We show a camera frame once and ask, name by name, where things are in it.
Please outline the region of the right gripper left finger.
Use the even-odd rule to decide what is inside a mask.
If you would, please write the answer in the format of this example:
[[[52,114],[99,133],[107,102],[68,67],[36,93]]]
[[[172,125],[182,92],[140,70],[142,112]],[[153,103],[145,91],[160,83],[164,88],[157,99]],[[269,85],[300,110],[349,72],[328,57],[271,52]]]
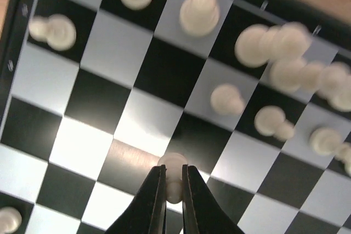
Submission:
[[[154,166],[127,209],[106,234],[166,232],[166,166]]]

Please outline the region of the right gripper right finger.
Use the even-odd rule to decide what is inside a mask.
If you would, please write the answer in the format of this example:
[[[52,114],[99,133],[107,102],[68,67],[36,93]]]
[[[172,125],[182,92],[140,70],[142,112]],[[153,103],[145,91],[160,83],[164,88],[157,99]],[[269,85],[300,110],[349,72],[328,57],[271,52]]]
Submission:
[[[182,181],[184,233],[243,233],[221,209],[195,166],[182,166]]]

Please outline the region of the white pawn f5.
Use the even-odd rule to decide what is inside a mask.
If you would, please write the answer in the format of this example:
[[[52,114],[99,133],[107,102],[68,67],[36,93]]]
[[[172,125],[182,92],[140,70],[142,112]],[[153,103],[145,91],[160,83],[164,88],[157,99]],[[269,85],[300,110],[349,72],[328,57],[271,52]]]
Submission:
[[[188,164],[187,159],[179,153],[165,153],[157,165],[166,166],[166,195],[167,201],[178,204],[183,199],[182,167]]]

